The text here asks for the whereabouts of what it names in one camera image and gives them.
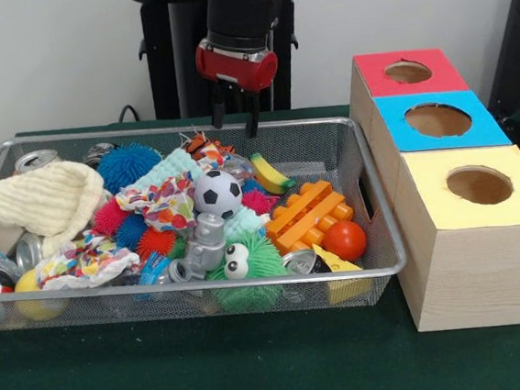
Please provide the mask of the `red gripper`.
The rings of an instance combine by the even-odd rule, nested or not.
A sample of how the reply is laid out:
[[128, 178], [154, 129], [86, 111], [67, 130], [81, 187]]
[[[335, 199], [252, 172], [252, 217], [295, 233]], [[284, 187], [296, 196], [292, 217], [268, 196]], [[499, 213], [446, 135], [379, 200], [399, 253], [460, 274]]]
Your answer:
[[207, 39], [199, 43], [195, 50], [197, 71], [205, 79], [215, 82], [212, 96], [214, 128], [222, 128], [225, 122], [226, 101], [224, 84], [221, 81], [227, 81], [245, 91], [249, 110], [247, 137], [256, 137], [260, 120], [258, 93], [272, 84], [277, 73], [278, 61], [276, 53], [266, 48], [247, 53], [219, 49]]

